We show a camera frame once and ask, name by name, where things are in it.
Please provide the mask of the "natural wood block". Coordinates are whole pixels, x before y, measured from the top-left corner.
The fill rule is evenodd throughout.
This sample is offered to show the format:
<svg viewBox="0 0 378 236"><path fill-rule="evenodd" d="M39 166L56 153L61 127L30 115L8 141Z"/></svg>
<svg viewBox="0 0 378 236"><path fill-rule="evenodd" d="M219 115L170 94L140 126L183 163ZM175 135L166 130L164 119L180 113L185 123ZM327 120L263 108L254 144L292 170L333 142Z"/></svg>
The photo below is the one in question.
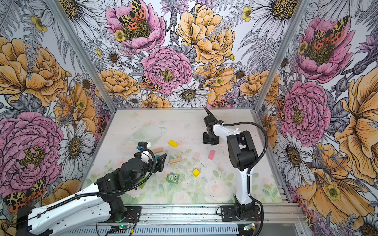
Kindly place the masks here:
<svg viewBox="0 0 378 236"><path fill-rule="evenodd" d="M158 154L163 152L163 148L156 148L152 150L153 154Z"/></svg>
<svg viewBox="0 0 378 236"><path fill-rule="evenodd" d="M170 164L175 164L175 163L178 163L178 162L182 162L182 157L176 157L176 158L172 158L172 159L169 159L169 163Z"/></svg>

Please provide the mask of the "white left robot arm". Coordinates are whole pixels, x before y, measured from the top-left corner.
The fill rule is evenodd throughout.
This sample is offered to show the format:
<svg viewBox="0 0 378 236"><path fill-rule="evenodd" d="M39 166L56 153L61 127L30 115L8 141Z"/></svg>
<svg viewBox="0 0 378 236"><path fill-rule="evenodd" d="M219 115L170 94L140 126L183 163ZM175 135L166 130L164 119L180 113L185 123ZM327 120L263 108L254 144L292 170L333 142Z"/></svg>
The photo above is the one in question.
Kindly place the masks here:
<svg viewBox="0 0 378 236"><path fill-rule="evenodd" d="M42 207L22 207L17 212L16 235L60 236L89 224L121 221L126 216L121 195L162 172L166 157L142 149L121 168L77 193Z"/></svg>

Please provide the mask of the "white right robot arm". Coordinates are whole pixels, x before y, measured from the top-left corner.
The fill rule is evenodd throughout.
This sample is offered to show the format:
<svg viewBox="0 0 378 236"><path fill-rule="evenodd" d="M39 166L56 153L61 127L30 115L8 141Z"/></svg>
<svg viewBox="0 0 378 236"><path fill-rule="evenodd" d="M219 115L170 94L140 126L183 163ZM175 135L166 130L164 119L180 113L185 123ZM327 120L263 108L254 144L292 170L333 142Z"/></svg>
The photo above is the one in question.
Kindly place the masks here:
<svg viewBox="0 0 378 236"><path fill-rule="evenodd" d="M264 156L266 149L258 155L251 133L247 130L232 129L233 126L249 124L264 130L254 122L239 122L225 124L218 120L208 108L205 108L207 116L204 118L206 132L203 133L203 143L217 145L220 139L227 142L229 160L235 169L239 170L240 186L235 196L234 211L239 219L246 218L256 209L256 200L252 197L250 187L251 170Z"/></svg>

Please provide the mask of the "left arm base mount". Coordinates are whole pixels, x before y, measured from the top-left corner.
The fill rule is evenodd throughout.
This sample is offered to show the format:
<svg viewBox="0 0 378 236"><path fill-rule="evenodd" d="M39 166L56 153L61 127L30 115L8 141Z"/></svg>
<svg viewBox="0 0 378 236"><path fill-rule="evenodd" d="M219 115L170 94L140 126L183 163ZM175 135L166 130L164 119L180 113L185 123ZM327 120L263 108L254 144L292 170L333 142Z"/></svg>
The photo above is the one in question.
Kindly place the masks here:
<svg viewBox="0 0 378 236"><path fill-rule="evenodd" d="M126 206L112 218L114 223L138 223L141 216L141 206Z"/></svg>

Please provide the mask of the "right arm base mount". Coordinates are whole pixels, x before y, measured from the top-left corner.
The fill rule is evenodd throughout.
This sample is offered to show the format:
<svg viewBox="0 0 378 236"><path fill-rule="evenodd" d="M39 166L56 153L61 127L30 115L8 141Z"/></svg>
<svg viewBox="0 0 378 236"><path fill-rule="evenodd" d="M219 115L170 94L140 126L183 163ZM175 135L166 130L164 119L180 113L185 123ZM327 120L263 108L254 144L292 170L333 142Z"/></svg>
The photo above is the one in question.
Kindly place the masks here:
<svg viewBox="0 0 378 236"><path fill-rule="evenodd" d="M258 205L222 205L220 215L223 222L256 222L261 220L261 210Z"/></svg>

